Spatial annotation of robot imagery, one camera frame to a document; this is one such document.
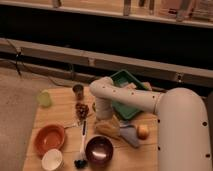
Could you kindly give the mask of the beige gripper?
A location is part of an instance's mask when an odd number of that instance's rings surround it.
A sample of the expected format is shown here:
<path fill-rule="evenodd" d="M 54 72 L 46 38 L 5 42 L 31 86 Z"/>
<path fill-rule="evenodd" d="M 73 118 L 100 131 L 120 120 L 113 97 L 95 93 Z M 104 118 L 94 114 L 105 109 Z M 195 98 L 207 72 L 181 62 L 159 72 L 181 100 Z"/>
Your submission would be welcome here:
<path fill-rule="evenodd" d="M 112 117 L 108 120 L 96 120 L 94 122 L 94 130 L 96 133 L 114 138 L 120 138 L 120 125 L 119 121 Z"/>

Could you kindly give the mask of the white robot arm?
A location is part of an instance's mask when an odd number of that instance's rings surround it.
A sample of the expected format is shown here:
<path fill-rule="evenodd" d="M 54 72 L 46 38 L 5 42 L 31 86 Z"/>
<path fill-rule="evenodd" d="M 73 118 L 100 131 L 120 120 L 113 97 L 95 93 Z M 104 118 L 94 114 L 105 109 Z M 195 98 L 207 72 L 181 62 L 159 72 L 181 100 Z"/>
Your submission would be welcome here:
<path fill-rule="evenodd" d="M 213 171 L 208 113 L 202 98 L 187 88 L 165 93 L 120 88 L 109 77 L 89 86 L 95 97 L 96 117 L 112 117 L 117 101 L 158 119 L 158 171 Z"/>

